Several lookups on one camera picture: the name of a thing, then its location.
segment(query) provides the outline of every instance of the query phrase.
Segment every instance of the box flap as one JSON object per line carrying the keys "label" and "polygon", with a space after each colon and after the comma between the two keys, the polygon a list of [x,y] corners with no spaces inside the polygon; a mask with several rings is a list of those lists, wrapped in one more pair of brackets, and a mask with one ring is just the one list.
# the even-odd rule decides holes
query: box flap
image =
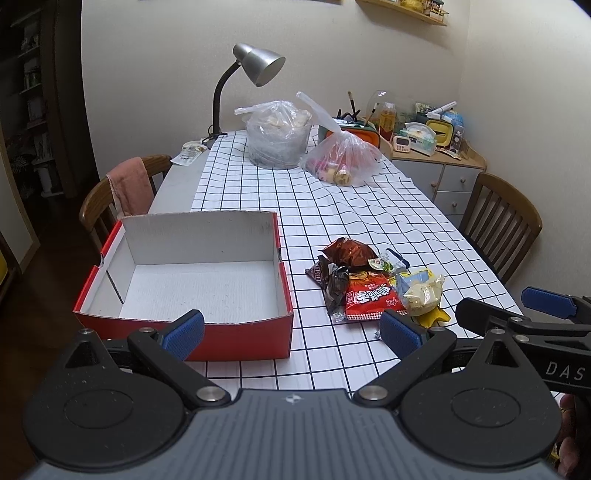
{"label": "box flap", "polygon": [[273,259],[275,213],[163,213],[123,219],[136,265],[258,262]]}

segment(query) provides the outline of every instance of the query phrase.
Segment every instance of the dark floor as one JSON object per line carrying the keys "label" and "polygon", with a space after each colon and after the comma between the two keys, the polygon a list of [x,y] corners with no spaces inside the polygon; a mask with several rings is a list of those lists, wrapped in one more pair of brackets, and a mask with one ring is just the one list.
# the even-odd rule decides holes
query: dark floor
{"label": "dark floor", "polygon": [[98,255],[77,220],[81,200],[27,202],[41,242],[0,305],[0,478],[19,478],[35,463],[21,412],[80,324],[72,307]]}

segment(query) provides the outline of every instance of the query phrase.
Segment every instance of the silver lamp shade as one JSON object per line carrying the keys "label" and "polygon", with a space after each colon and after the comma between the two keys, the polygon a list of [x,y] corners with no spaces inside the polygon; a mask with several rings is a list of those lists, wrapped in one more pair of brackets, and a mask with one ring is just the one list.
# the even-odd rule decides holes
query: silver lamp shade
{"label": "silver lamp shade", "polygon": [[278,53],[264,48],[255,48],[245,43],[234,45],[232,52],[248,78],[257,87],[269,83],[285,63],[285,57]]}

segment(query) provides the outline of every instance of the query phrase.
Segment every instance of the brown snack wrapper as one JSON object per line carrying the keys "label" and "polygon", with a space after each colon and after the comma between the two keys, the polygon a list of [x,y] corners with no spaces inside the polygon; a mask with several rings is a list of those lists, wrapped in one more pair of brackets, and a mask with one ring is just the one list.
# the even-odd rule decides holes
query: brown snack wrapper
{"label": "brown snack wrapper", "polygon": [[310,268],[304,271],[306,272],[306,275],[308,275],[312,280],[314,280],[314,282],[320,288],[325,288],[326,283],[328,282],[328,271],[325,275],[323,275],[322,268],[320,267],[320,257],[322,257],[322,255],[318,257],[319,260],[314,265],[312,265]]}
{"label": "brown snack wrapper", "polygon": [[324,255],[319,255],[318,261],[306,270],[306,275],[322,288],[326,310],[332,314],[345,302],[349,272],[346,267],[337,267],[331,272],[329,265],[329,260]]}
{"label": "brown snack wrapper", "polygon": [[339,267],[349,268],[364,267],[368,264],[368,260],[378,257],[368,245],[344,236],[337,238],[322,250],[322,253],[330,262]]}

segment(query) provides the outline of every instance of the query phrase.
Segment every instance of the plastic bag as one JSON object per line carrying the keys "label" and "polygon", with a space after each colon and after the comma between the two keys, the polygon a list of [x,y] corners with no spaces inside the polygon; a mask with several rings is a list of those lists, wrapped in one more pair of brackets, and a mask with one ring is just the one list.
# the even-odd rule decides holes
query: plastic bag
{"label": "plastic bag", "polygon": [[441,302],[443,275],[433,275],[430,270],[415,274],[396,274],[396,290],[402,304],[412,316],[430,312]]}
{"label": "plastic bag", "polygon": [[312,115],[286,100],[234,110],[245,118],[246,144],[251,162],[263,168],[294,168],[308,147]]}
{"label": "plastic bag", "polygon": [[300,166],[321,181],[340,186],[363,184],[381,171],[381,152],[339,124],[318,103],[303,92],[297,97],[310,105],[319,125],[333,134],[301,159]]}

